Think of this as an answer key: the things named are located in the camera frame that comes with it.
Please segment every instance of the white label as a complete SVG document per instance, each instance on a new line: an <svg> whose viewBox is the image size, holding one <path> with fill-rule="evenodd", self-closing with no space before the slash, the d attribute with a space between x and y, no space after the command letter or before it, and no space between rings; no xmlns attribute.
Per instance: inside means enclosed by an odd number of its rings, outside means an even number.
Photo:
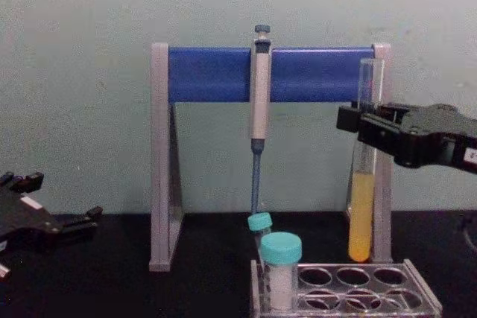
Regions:
<svg viewBox="0 0 477 318"><path fill-rule="evenodd" d="M30 197L22 197L20 199L23 203L31 206L33 209L38 210L41 209L41 204L37 203L35 200L31 199Z"/></svg>
<svg viewBox="0 0 477 318"><path fill-rule="evenodd" d="M467 148L464 154L464 161L477 164L477 149Z"/></svg>

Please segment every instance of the blue pipette holder bar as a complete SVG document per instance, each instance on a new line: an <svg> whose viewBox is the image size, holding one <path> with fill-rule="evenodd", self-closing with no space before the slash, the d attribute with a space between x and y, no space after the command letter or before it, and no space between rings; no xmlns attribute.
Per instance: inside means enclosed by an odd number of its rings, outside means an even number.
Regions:
<svg viewBox="0 0 477 318"><path fill-rule="evenodd" d="M375 44L355 48L274 48L271 102L356 101L363 58L389 61L391 47ZM172 105L177 102L248 102L249 92L250 48L152 45L151 271L170 270L183 219ZM386 235L387 229L381 229ZM382 261L387 260L386 255L391 257L387 244L377 245L383 249Z"/></svg>

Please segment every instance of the pipette stand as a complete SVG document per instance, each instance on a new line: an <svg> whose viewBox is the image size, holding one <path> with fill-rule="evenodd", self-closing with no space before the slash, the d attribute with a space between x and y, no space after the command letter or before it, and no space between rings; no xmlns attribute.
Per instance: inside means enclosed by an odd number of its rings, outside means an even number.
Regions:
<svg viewBox="0 0 477 318"><path fill-rule="evenodd" d="M363 58L385 61L379 86L391 99L391 47L274 48L271 102L352 102L357 100ZM249 48L151 47L151 261L150 271L168 272L180 234L180 193L174 103L248 102ZM391 259L391 158L376 154L376 188L371 261Z"/></svg>

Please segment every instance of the test tube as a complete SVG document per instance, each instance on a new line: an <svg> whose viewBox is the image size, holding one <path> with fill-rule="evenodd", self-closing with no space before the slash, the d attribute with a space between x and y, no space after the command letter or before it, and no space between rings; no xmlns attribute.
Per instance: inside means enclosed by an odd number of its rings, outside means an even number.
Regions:
<svg viewBox="0 0 477 318"><path fill-rule="evenodd" d="M251 230L255 238L255 245L262 267L263 260L260 253L260 241L262 240L263 236L271 233L271 225L271 216L268 212L259 212L248 217L248 228Z"/></svg>
<svg viewBox="0 0 477 318"><path fill-rule="evenodd" d="M302 244L289 232L272 232L262 238L265 297L270 311L293 313L298 303L298 261Z"/></svg>
<svg viewBox="0 0 477 318"><path fill-rule="evenodd" d="M381 102L383 76L383 60L361 60L358 108L362 112L374 111ZM356 140L352 166L348 254L352 260L364 262L371 251L376 149Z"/></svg>

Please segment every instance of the pipette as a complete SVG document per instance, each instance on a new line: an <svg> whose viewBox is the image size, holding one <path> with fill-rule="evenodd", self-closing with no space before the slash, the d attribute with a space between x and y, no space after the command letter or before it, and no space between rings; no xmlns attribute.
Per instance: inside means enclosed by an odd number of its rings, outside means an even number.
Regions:
<svg viewBox="0 0 477 318"><path fill-rule="evenodd" d="M267 38L270 26L257 25L257 39L250 52L250 138L253 153L252 167L252 214L259 206L260 157L267 135L268 107L270 105L271 41Z"/></svg>

